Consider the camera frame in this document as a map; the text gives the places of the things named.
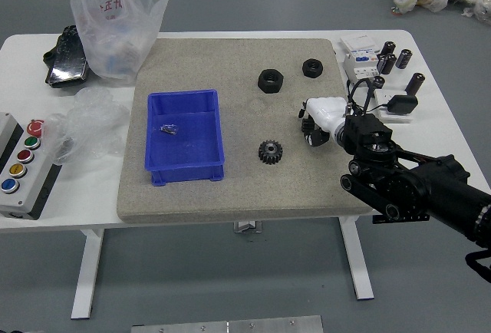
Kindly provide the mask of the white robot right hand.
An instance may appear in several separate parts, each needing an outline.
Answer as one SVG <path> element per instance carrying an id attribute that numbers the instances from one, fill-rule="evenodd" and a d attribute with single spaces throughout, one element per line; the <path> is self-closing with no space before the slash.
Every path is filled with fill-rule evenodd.
<path id="1" fill-rule="evenodd" d="M 314 97 L 302 103 L 298 118 L 301 130 L 311 147 L 320 147 L 331 138 L 343 145 L 347 102 L 343 97 Z"/>

